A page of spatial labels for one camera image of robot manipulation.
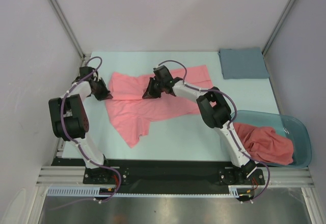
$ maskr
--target folded blue towel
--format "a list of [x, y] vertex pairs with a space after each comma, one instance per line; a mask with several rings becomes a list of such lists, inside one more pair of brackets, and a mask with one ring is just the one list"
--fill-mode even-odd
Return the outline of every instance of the folded blue towel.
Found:
[[220, 49], [220, 60], [224, 79], [269, 78], [259, 47]]

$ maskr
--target metal floor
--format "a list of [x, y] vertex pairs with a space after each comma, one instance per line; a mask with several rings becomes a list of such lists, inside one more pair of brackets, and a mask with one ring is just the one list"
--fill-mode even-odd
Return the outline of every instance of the metal floor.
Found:
[[220, 198], [113, 198], [99, 205], [83, 201], [58, 210], [50, 208], [74, 197], [47, 197], [39, 224], [308, 224], [300, 188], [268, 189], [254, 204]]

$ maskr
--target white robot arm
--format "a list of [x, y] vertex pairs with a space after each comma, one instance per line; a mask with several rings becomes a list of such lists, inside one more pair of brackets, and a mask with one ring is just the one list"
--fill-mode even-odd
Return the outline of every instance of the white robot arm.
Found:
[[246, 156], [249, 154], [231, 122], [231, 109], [219, 89], [214, 87], [208, 90], [185, 83], [179, 77], [173, 78], [166, 66], [154, 68], [154, 74], [143, 99], [159, 98], [161, 93], [165, 92], [197, 103], [205, 124], [213, 128], [226, 145], [232, 164], [241, 168], [244, 176], [248, 178], [256, 170], [256, 162]]
[[[75, 85], [78, 80], [90, 74], [93, 70], [92, 67], [81, 67], [80, 76], [77, 77], [73, 85]], [[76, 150], [80, 152], [85, 161], [86, 168], [89, 169], [98, 167], [90, 161], [98, 165], [103, 165], [105, 160], [103, 153], [98, 150], [88, 134], [89, 122], [84, 110], [83, 101], [92, 94], [95, 95], [99, 101], [112, 98], [103, 79], [101, 79], [97, 73], [87, 80], [80, 82], [66, 97], [64, 104], [65, 109], [63, 116], [68, 135], [78, 141], [78, 144], [71, 142], [63, 132], [60, 113], [63, 96], [49, 100], [49, 109], [54, 134], [76, 146]]]

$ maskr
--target pink cloth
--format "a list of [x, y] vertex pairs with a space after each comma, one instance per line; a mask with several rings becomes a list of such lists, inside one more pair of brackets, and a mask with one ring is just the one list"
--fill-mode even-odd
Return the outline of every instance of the pink cloth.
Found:
[[[202, 88], [211, 88], [206, 65], [187, 68], [186, 81]], [[184, 69], [170, 71], [173, 77], [184, 76]], [[108, 117], [113, 127], [132, 148], [139, 142], [140, 136], [148, 135], [152, 121], [199, 114], [196, 103], [185, 98], [162, 93], [161, 98], [142, 99], [149, 78], [154, 74], [131, 77], [113, 73], [108, 88], [113, 99], [105, 101]]]
[[293, 162], [293, 143], [276, 134], [272, 127], [234, 123], [244, 148], [256, 160], [288, 165]]

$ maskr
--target laundry basket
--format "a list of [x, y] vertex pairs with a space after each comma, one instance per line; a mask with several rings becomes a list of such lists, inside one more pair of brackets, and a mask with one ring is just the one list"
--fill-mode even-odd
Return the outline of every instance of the laundry basket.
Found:
[[278, 135], [287, 137], [293, 142], [293, 163], [289, 165], [269, 163], [268, 165], [292, 168], [304, 168], [309, 165], [311, 161], [310, 139], [306, 127], [298, 119], [291, 116], [239, 110], [234, 122], [257, 127], [271, 126]]

